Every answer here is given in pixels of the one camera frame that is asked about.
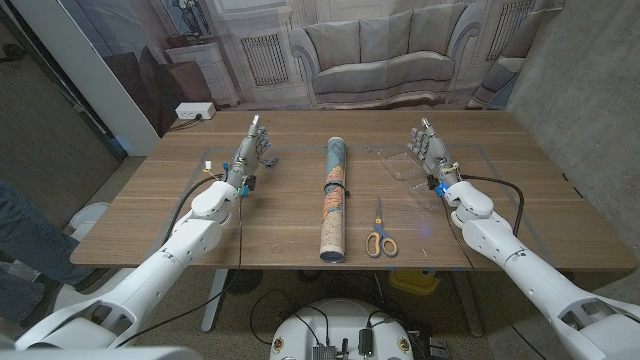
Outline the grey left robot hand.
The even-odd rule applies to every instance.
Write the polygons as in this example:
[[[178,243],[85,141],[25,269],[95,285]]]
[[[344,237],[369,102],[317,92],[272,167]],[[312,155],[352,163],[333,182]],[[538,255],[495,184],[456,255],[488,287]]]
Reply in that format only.
[[[256,114],[247,135],[232,157],[225,182],[241,192],[246,186],[246,181],[254,175],[262,155],[270,145],[267,130],[260,125],[260,116]]]

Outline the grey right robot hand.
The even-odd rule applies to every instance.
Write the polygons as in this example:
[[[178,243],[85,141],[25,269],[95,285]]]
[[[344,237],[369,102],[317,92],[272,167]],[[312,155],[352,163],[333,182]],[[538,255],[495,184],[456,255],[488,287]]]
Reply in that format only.
[[[460,182],[459,165],[451,159],[444,142],[426,117],[421,119],[421,123],[420,128],[411,130],[411,141],[407,144],[409,150],[420,160],[425,173],[439,184],[449,187]]]

